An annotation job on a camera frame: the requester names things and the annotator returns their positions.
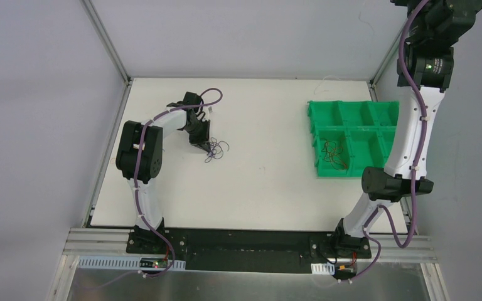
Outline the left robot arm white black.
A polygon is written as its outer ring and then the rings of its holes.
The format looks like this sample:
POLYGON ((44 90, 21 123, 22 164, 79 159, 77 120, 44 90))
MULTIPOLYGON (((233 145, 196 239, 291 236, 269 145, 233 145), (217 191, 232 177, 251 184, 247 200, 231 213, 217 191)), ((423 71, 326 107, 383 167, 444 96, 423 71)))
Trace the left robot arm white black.
POLYGON ((150 253, 172 250, 170 241, 159 232, 164 218, 156 178, 163 165, 163 140, 173 132, 185 131, 190 145, 211 153, 211 122, 207 110, 210 104, 203 99, 208 92, 212 92, 212 88, 201 93, 186 92, 181 101, 167 104, 152 119, 129 120, 123 125, 115 164, 133 194, 137 212, 135 241, 150 253))

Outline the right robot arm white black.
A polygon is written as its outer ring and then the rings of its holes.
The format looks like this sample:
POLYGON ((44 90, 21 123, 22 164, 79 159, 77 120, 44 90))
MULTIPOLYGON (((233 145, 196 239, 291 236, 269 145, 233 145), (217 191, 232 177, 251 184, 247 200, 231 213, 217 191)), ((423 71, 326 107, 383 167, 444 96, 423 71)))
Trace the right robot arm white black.
POLYGON ((427 151, 434 120, 454 70, 454 45, 475 24, 482 1, 396 1, 407 8, 397 57, 399 117, 383 167, 366 167, 361 197, 329 238, 340 257, 369 252, 368 232, 381 214, 404 197, 417 204, 434 184, 427 151))

